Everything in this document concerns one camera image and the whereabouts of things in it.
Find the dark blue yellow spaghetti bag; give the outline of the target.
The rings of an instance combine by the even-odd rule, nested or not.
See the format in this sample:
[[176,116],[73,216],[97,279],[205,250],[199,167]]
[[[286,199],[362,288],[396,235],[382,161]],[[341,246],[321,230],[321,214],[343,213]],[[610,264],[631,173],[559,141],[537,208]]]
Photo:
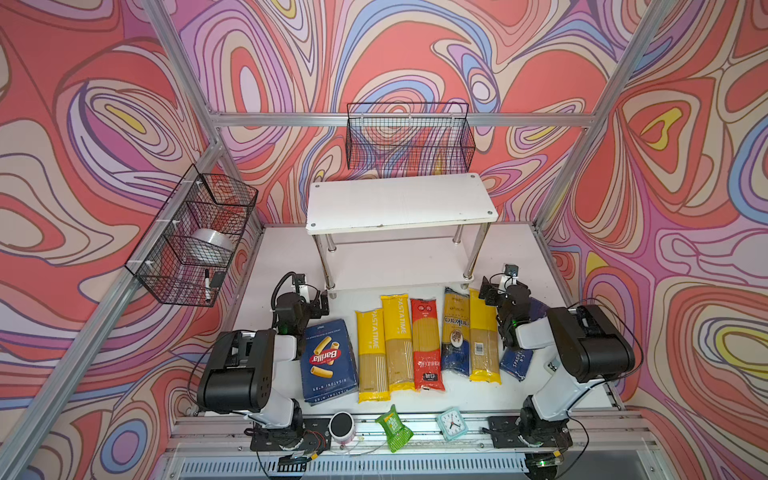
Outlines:
[[444,289],[441,333],[441,365],[468,377],[470,375],[470,297],[449,287]]

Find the yellow barcode spaghetti bag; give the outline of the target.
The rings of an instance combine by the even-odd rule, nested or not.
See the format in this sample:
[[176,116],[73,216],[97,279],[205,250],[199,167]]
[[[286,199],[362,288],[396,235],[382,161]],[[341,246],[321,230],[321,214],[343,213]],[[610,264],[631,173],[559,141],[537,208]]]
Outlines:
[[501,384],[496,310],[470,290],[470,375],[473,382]]

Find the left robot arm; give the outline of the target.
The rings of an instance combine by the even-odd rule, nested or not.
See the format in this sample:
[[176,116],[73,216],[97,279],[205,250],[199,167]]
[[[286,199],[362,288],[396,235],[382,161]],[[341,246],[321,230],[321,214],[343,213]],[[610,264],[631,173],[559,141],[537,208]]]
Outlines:
[[240,414],[267,431],[300,435],[304,422],[298,401],[273,387],[276,366],[296,361],[306,349],[310,321],[329,313],[327,293],[294,271],[284,274],[269,301],[270,327],[219,334],[199,381],[199,409]]

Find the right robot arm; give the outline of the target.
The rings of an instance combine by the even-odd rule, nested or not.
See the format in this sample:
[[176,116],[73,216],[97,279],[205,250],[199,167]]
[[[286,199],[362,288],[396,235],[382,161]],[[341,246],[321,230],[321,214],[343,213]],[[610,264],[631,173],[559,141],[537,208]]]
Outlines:
[[496,310],[495,319],[506,352],[550,350],[556,370],[523,402],[511,427],[493,428],[497,437],[528,447],[570,446],[570,413],[593,388],[618,380],[638,366],[633,346],[609,320],[604,309],[584,303],[553,307],[535,319],[530,288],[518,280],[517,267],[507,265],[494,282],[484,277],[478,298]]

